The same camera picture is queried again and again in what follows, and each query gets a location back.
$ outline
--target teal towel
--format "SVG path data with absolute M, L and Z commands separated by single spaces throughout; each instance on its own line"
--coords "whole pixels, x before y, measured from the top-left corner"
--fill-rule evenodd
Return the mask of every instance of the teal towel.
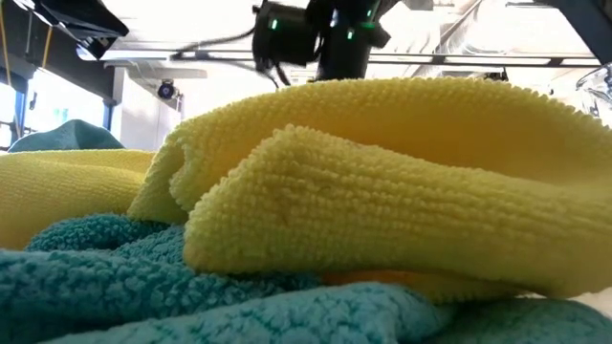
M 123 145 L 106 129 L 72 119 L 52 131 L 33 133 L 15 142 L 9 153 L 45 150 L 120 149 Z
M 612 343 L 570 301 L 438 307 L 399 286 L 322 287 L 312 274 L 195 274 L 183 229 L 96 215 L 0 251 L 0 342 Z

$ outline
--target security camera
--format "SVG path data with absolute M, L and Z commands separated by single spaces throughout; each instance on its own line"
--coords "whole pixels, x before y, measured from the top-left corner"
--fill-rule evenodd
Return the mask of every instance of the security camera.
M 163 100 L 171 100 L 177 94 L 174 80 L 162 80 L 162 85 L 157 90 L 157 95 Z

